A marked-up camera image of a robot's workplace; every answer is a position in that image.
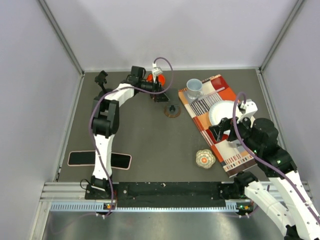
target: small black object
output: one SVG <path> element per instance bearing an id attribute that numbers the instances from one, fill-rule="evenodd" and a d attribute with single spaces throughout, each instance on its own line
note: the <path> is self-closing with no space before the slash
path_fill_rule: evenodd
<path id="1" fill-rule="evenodd" d="M 294 225 L 294 226 L 287 225 L 285 227 L 286 227 L 286 234 L 284 236 L 284 240 L 303 240 L 298 235 L 296 225 Z"/>
<path id="2" fill-rule="evenodd" d="M 93 101 L 93 108 L 96 106 L 95 100 Z M 106 110 L 108 110 L 107 116 L 102 115 L 101 112 Z M 119 118 L 119 101 L 104 99 L 93 116 L 91 126 L 93 134 L 103 135 L 105 138 L 115 134 L 119 129 Z"/>
<path id="3" fill-rule="evenodd" d="M 104 84 L 107 83 L 106 77 L 108 76 L 108 73 L 105 71 L 101 71 L 98 76 L 94 78 L 94 81 L 101 87 L 102 92 L 106 94 L 108 91 L 105 89 Z"/>
<path id="4" fill-rule="evenodd" d="M 103 191 L 92 187 L 90 184 L 86 186 L 84 199 L 86 200 L 107 200 L 111 199 L 111 191 Z"/>
<path id="5" fill-rule="evenodd" d="M 170 112 L 174 112 L 175 110 L 176 110 L 175 105 L 171 105 L 170 108 L 169 108 L 169 111 Z"/>
<path id="6" fill-rule="evenodd" d="M 249 183 L 257 182 L 258 178 L 253 173 L 239 172 L 234 178 L 233 183 L 221 183 L 218 186 L 218 191 L 223 199 L 241 199 L 245 197 L 245 187 Z"/>
<path id="7" fill-rule="evenodd" d="M 90 184 L 86 186 L 85 199 L 105 200 L 111 198 L 111 187 L 107 179 L 99 179 L 91 176 Z"/>
<path id="8" fill-rule="evenodd" d="M 210 126 L 209 130 L 212 132 L 214 139 L 217 142 L 222 140 L 224 132 L 230 130 L 232 123 L 232 118 L 224 117 L 221 119 L 218 125 Z"/>

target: gray wall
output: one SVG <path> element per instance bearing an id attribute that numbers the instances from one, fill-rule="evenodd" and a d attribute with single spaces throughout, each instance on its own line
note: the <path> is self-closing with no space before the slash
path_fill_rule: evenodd
<path id="1" fill-rule="evenodd" d="M 47 0 L 86 71 L 257 67 L 297 0 Z"/>
<path id="2" fill-rule="evenodd" d="M 307 0 L 265 71 L 287 150 L 320 210 L 320 1 Z"/>
<path id="3" fill-rule="evenodd" d="M 28 237 L 79 74 L 35 0 L 0 1 L 0 235 Z"/>

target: purple cable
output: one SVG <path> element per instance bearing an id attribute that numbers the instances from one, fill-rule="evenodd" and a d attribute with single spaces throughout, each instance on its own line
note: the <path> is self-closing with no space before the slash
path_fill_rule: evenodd
<path id="1" fill-rule="evenodd" d="M 89 125 L 88 125 L 89 135 L 90 135 L 90 138 L 91 138 L 92 143 L 93 143 L 93 145 L 94 145 L 94 148 L 95 148 L 96 152 L 98 153 L 100 164 L 101 164 L 101 166 L 102 166 L 102 168 L 103 168 L 103 171 L 105 172 L 105 174 L 106 174 L 106 176 L 107 176 L 107 178 L 108 178 L 109 184 L 110 184 L 110 188 L 111 188 L 111 205 L 112 205 L 113 200 L 114 200 L 114 187 L 113 187 L 112 181 L 111 181 L 111 179 L 110 179 L 110 176 L 109 176 L 109 174 L 108 174 L 108 172 L 107 172 L 107 169 L 106 169 L 106 167 L 104 166 L 104 164 L 103 164 L 103 162 L 102 162 L 101 155 L 100 155 L 100 151 L 99 151 L 99 149 L 98 149 L 98 147 L 97 147 L 97 145 L 96 145 L 94 133 L 93 133 L 92 130 L 91 130 L 91 126 L 92 126 L 92 122 L 93 122 L 93 119 L 94 119 L 94 115 L 95 115 L 95 112 L 97 111 L 98 107 L 100 106 L 101 102 L 105 99 L 106 96 L 108 96 L 108 95 L 110 95 L 110 94 L 113 94 L 113 93 L 115 93 L 115 92 L 121 91 L 121 90 L 125 90 L 125 89 L 135 89 L 135 90 L 139 90 L 139 91 L 141 91 L 141 92 L 143 92 L 143 93 L 153 94 L 153 95 L 163 94 L 165 91 L 167 91 L 167 90 L 171 87 L 171 85 L 172 85 L 172 83 L 173 83 L 173 79 L 174 79 L 174 69 L 173 69 L 171 63 L 170 63 L 166 58 L 161 57 L 161 56 L 160 56 L 160 57 L 157 57 L 157 58 L 153 61 L 153 63 L 155 63 L 158 59 L 163 59 L 163 60 L 165 60 L 165 61 L 169 64 L 170 69 L 171 69 L 171 81 L 170 81 L 169 86 L 168 86 L 166 89 L 164 89 L 164 90 L 162 90 L 162 91 L 159 91 L 159 92 L 152 92 L 152 91 L 147 91 L 147 90 L 144 90 L 144 89 L 135 87 L 135 86 L 125 86 L 125 87 L 122 87 L 122 88 L 120 88 L 120 89 L 113 90 L 113 91 L 111 91 L 111 92 L 107 92 L 106 94 L 104 94 L 104 95 L 99 99 L 99 101 L 98 101 L 97 104 L 95 105 L 95 107 L 94 107 L 94 109 L 93 109 L 93 111 L 92 111 L 90 120 L 89 120 Z M 110 210 L 108 211 L 108 213 L 107 213 L 105 216 L 106 216 L 106 217 L 109 216 L 110 213 L 111 213 L 111 208 L 110 208 Z"/>
<path id="2" fill-rule="evenodd" d="M 95 136 L 94 136 L 94 134 L 93 134 L 93 132 L 92 132 L 92 130 L 91 130 L 91 126 L 92 126 L 92 122 L 93 122 L 93 119 L 94 119 L 94 115 L 95 115 L 95 112 L 97 111 L 98 107 L 100 106 L 101 102 L 105 99 L 106 96 L 108 96 L 109 94 L 112 94 L 112 93 L 121 91 L 121 90 L 125 90 L 125 89 L 136 89 L 136 90 L 139 90 L 140 92 L 143 92 L 143 93 L 146 93 L 146 94 L 153 94 L 153 95 L 163 94 L 164 92 L 166 92 L 166 91 L 171 87 L 171 85 L 172 85 L 172 83 L 173 83 L 173 80 L 174 80 L 174 69 L 173 69 L 171 63 L 170 63 L 165 57 L 162 57 L 162 56 L 157 57 L 157 58 L 153 61 L 153 63 L 155 63 L 155 62 L 156 62 L 157 60 L 159 60 L 159 59 L 165 60 L 165 61 L 168 63 L 168 65 L 170 66 L 170 69 L 171 69 L 171 81 L 170 81 L 170 83 L 169 83 L 169 85 L 168 85 L 168 87 L 167 87 L 166 89 L 164 89 L 164 90 L 162 90 L 162 91 L 159 91 L 159 92 L 152 92 L 152 91 L 147 91 L 147 90 L 141 89 L 141 88 L 139 88 L 139 87 L 135 87 L 135 86 L 125 86 L 125 87 L 122 87 L 122 88 L 120 88 L 120 89 L 113 90 L 113 91 L 111 91 L 111 92 L 107 92 L 106 94 L 104 94 L 104 95 L 99 99 L 99 101 L 98 101 L 97 104 L 95 105 L 95 107 L 94 107 L 94 109 L 93 109 L 93 111 L 92 111 L 92 114 L 91 114 L 91 116 L 90 116 L 89 125 L 88 125 L 88 131 L 89 131 L 89 135 L 90 135 L 90 138 L 91 138 L 91 140 L 92 140 L 92 143 L 93 143 L 93 145 L 94 145 L 94 148 L 95 148 L 96 152 L 98 153 L 99 161 L 100 161 L 100 164 L 101 164 L 101 166 L 102 166 L 102 169 L 103 169 L 103 171 L 105 172 L 105 174 L 106 174 L 106 176 L 107 176 L 107 178 L 108 178 L 109 184 L 110 184 L 110 188 L 111 188 L 111 205 L 112 205 L 112 203 L 113 203 L 113 201 L 114 201 L 114 187 L 113 187 L 112 181 L 111 181 L 111 179 L 110 179 L 110 176 L 109 176 L 109 174 L 108 174 L 108 172 L 107 172 L 107 169 L 106 169 L 104 163 L 102 162 L 101 155 L 100 155 L 100 151 L 99 151 L 99 149 L 98 149 L 98 147 L 97 147 L 97 145 L 96 145 Z M 110 214 L 111 214 L 111 208 L 110 208 L 110 210 L 107 212 L 107 214 L 105 215 L 105 217 L 108 217 Z M 60 234 L 60 233 L 62 233 L 67 227 L 69 227 L 69 226 L 72 225 L 74 222 L 76 222 L 78 219 L 81 219 L 82 217 L 90 216 L 90 215 L 96 215 L 96 214 L 95 214 L 95 213 L 92 213 L 92 212 L 90 212 L 90 213 L 85 213 L 85 214 L 77 217 L 75 220 L 71 221 L 70 223 L 68 223 L 65 227 L 62 228 L 62 230 L 57 231 L 57 232 L 53 232 L 52 221 L 51 221 L 51 223 L 50 223 L 50 230 L 51 230 L 52 234 L 54 234 L 54 235 Z"/>
<path id="3" fill-rule="evenodd" d="M 238 126 L 237 126 L 237 119 L 236 119 L 236 109 L 237 109 L 237 105 L 238 105 L 238 101 L 239 98 L 243 96 L 244 100 L 243 102 L 246 103 L 247 101 L 247 96 L 246 94 L 241 91 L 238 93 L 238 95 L 236 96 L 235 100 L 234 100 L 234 104 L 233 104 L 233 111 L 232 111 L 232 123 L 234 126 L 234 131 L 236 134 L 236 137 L 238 138 L 239 142 L 241 143 L 241 145 L 243 146 L 243 148 L 255 159 L 257 160 L 259 163 L 267 166 L 268 168 L 272 169 L 273 171 L 275 171 L 277 174 L 279 174 L 281 177 L 283 177 L 284 179 L 286 179 L 288 181 L 288 183 L 291 185 L 291 187 L 294 189 L 294 191 L 298 194 L 299 198 L 302 200 L 302 202 L 304 204 L 306 204 L 306 200 L 304 198 L 304 196 L 302 196 L 301 192 L 298 190 L 297 186 L 290 180 L 290 178 L 288 178 L 282 171 L 280 171 L 279 169 L 277 169 L 276 167 L 272 166 L 270 163 L 262 160 L 260 157 L 256 156 L 255 154 L 252 153 L 252 151 L 250 150 L 250 148 L 248 148 L 244 141 L 242 140 L 239 130 L 238 130 Z M 320 224 L 320 218 L 318 217 L 318 215 L 315 213 L 315 211 L 308 205 L 306 205 L 306 207 L 308 208 L 308 210 L 310 211 L 310 213 L 314 216 L 315 220 L 318 222 L 318 224 Z"/>

